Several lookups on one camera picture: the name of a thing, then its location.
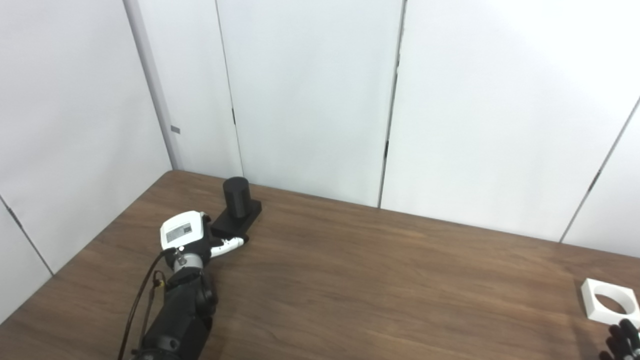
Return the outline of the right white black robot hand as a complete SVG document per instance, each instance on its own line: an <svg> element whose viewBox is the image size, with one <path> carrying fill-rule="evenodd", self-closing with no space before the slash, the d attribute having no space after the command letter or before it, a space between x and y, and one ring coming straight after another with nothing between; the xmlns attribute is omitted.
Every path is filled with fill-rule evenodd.
<svg viewBox="0 0 640 360"><path fill-rule="evenodd" d="M599 360L639 360L639 331L630 319L622 319L617 325L608 328L606 338L607 351L598 354Z"/></svg>

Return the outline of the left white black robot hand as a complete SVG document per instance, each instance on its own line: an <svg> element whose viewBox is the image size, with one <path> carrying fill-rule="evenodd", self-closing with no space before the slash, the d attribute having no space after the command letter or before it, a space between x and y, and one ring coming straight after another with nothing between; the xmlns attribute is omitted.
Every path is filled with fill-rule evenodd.
<svg viewBox="0 0 640 360"><path fill-rule="evenodd" d="M162 250L178 249L183 255L199 255L204 261L226 255L249 243L244 235L215 228L211 217L198 210L167 219L159 233Z"/></svg>

